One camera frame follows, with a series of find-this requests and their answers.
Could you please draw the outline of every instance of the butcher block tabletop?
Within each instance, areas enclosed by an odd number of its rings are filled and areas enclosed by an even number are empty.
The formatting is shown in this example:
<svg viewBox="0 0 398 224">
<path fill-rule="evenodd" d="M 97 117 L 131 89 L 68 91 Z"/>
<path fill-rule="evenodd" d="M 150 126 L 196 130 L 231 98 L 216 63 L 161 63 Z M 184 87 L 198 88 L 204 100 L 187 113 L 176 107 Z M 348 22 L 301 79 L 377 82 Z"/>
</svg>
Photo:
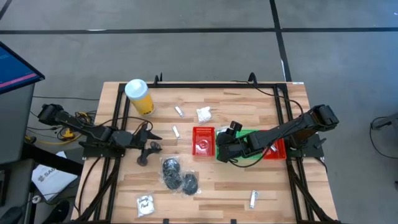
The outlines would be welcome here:
<svg viewBox="0 0 398 224">
<path fill-rule="evenodd" d="M 112 119 L 116 104 L 119 82 L 104 83 L 99 101 L 96 124 Z M 298 101 L 304 111 L 310 109 L 305 85 L 287 83 L 289 98 Z M 271 89 L 263 91 L 273 94 Z M 294 208 L 284 160 L 263 160 L 249 168 L 238 168 L 230 163 L 217 161 L 215 157 L 192 156 L 192 129 L 198 126 L 196 109 L 211 107 L 213 119 L 202 126 L 229 126 L 231 121 L 243 125 L 243 129 L 270 129 L 278 124 L 275 99 L 253 88 L 150 88 L 150 95 L 155 103 L 155 112 L 145 117 L 154 124 L 152 133 L 163 140 L 160 154 L 151 154 L 148 165 L 141 167 L 136 160 L 140 155 L 137 149 L 126 151 L 121 159 L 121 166 L 114 199 L 112 223 L 162 223 L 168 218 L 170 223 L 295 223 Z M 125 95 L 121 100 L 119 117 L 123 116 Z M 284 120 L 287 121 L 285 105 L 281 101 Z M 174 106 L 184 112 L 181 118 Z M 294 117 L 300 114 L 295 104 L 291 104 Z M 139 116 L 133 105 L 129 116 Z M 134 132 L 139 120 L 128 119 L 127 131 Z M 172 126 L 176 126 L 181 139 L 177 140 Z M 198 177 L 200 193 L 183 196 L 172 193 L 160 181 L 161 159 L 178 156 L 182 170 L 194 170 Z M 96 158 L 85 161 L 81 175 L 81 185 Z M 100 184 L 104 159 L 100 159 L 88 177 L 82 197 L 82 212 L 90 204 Z M 239 161 L 250 164 L 253 160 Z M 308 189 L 319 206 L 331 218 L 337 219 L 335 206 L 330 192 L 325 168 L 315 159 L 303 161 L 307 176 Z M 249 208 L 251 192 L 258 191 L 256 206 Z M 137 218 L 136 198 L 140 194 L 152 192 L 155 212 Z M 301 194 L 302 215 L 306 219 L 304 202 Z M 108 194 L 105 195 L 101 219 L 105 218 Z M 78 216 L 73 211 L 73 218 Z"/>
</svg>

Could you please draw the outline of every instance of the monitor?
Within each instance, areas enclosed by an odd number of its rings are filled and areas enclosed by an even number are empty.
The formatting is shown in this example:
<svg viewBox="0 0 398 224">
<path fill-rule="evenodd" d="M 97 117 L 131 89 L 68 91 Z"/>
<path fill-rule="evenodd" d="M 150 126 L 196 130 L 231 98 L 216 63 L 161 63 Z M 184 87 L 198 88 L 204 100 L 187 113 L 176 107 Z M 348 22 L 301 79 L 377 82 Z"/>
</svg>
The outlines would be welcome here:
<svg viewBox="0 0 398 224">
<path fill-rule="evenodd" d="M 0 94 L 44 78 L 43 74 L 0 42 Z"/>
</svg>

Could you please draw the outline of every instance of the white lid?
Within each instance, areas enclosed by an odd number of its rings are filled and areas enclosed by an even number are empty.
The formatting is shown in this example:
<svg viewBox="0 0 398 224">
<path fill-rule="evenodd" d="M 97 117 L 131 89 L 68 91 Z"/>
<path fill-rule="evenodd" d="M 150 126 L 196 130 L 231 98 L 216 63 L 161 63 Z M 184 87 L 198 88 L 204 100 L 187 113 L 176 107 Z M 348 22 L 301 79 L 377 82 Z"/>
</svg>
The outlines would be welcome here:
<svg viewBox="0 0 398 224">
<path fill-rule="evenodd" d="M 133 79 L 126 84 L 124 91 L 129 98 L 142 98 L 148 91 L 147 84 L 140 79 Z"/>
</svg>

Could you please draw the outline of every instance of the gray floor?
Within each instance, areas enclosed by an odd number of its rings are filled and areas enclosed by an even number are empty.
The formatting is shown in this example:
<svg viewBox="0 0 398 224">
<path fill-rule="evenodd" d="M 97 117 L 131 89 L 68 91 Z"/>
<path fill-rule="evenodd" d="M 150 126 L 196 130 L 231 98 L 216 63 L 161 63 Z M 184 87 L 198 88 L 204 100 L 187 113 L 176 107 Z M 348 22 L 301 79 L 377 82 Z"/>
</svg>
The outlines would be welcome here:
<svg viewBox="0 0 398 224">
<path fill-rule="evenodd" d="M 393 0 L 276 3 L 282 28 L 398 27 Z M 13 0 L 0 30 L 273 25 L 269 2 L 261 0 Z M 398 33 L 294 33 L 283 38 L 293 81 L 305 82 L 311 105 L 331 105 L 341 122 L 322 134 L 328 139 L 324 150 L 340 220 L 396 223 L 398 161 L 373 149 L 369 123 L 398 112 Z M 42 96 L 98 98 L 105 81 L 153 80 L 160 72 L 167 81 L 241 80 L 250 72 L 261 81 L 284 80 L 274 33 L 2 35 L 0 40 L 46 75 L 35 88 Z M 38 113 L 43 103 L 59 103 L 70 112 L 97 107 L 97 102 L 34 99 L 32 111 Z M 29 125 L 43 127 L 33 117 Z M 381 151 L 398 157 L 391 128 L 373 136 Z M 41 147 L 56 152 L 76 145 Z"/>
</svg>

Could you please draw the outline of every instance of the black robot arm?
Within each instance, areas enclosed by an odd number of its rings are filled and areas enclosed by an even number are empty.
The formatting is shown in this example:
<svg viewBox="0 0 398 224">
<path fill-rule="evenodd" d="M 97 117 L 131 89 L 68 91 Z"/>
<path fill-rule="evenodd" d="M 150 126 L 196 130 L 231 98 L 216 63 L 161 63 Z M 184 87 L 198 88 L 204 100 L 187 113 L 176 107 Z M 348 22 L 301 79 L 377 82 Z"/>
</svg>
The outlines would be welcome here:
<svg viewBox="0 0 398 224">
<path fill-rule="evenodd" d="M 54 104 L 43 105 L 42 111 L 37 117 L 41 123 L 51 126 L 62 125 L 87 136 L 85 142 L 79 142 L 83 147 L 120 152 L 119 155 L 123 155 L 126 148 L 140 149 L 141 156 L 138 162 L 142 166 L 146 165 L 146 157 L 149 154 L 158 153 L 162 150 L 156 142 L 150 144 L 150 149 L 145 149 L 148 139 L 162 139 L 147 130 L 147 123 L 144 123 L 136 134 L 131 134 L 115 127 L 87 125 L 87 123 L 63 110 L 61 105 Z"/>
<path fill-rule="evenodd" d="M 325 105 L 314 106 L 298 118 L 268 131 L 253 131 L 238 138 L 235 135 L 242 129 L 242 125 L 232 121 L 229 129 L 217 135 L 217 159 L 228 162 L 238 157 L 248 158 L 262 153 L 264 148 L 271 147 L 273 142 L 286 137 L 289 137 L 291 146 L 295 147 L 317 131 L 334 129 L 338 123 L 334 112 Z"/>
</svg>

